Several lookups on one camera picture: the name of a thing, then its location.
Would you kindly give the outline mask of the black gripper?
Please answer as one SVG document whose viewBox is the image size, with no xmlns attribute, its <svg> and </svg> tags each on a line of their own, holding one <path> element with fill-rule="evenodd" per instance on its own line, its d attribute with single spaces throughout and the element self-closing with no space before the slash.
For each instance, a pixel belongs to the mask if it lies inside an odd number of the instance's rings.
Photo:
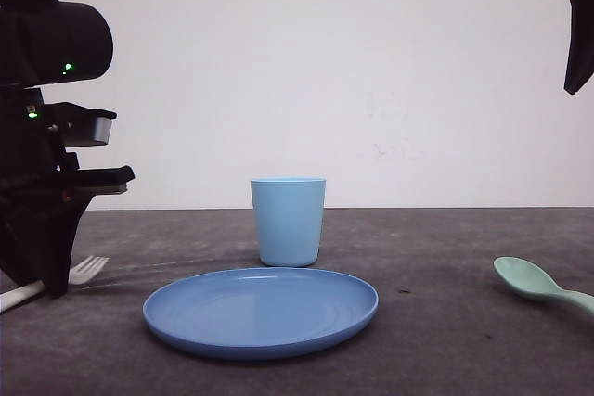
<svg viewBox="0 0 594 396">
<path fill-rule="evenodd" d="M 48 127 L 41 88 L 94 80 L 109 68 L 110 28 L 92 6 L 62 0 L 1 0 L 1 189 L 7 193 L 116 195 L 128 166 L 83 170 Z"/>
</svg>

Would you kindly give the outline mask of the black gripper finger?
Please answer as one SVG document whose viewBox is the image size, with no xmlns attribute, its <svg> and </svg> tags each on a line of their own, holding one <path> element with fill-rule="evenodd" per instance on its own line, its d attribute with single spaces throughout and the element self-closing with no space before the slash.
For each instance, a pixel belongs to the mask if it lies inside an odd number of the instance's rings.
<svg viewBox="0 0 594 396">
<path fill-rule="evenodd" d="M 593 75 L 593 0 L 569 0 L 570 46 L 564 89 L 576 94 Z"/>
<path fill-rule="evenodd" d="M 40 281 L 52 297 L 64 295 L 78 224 L 91 199 L 2 196 L 1 270 L 18 286 Z"/>
</svg>

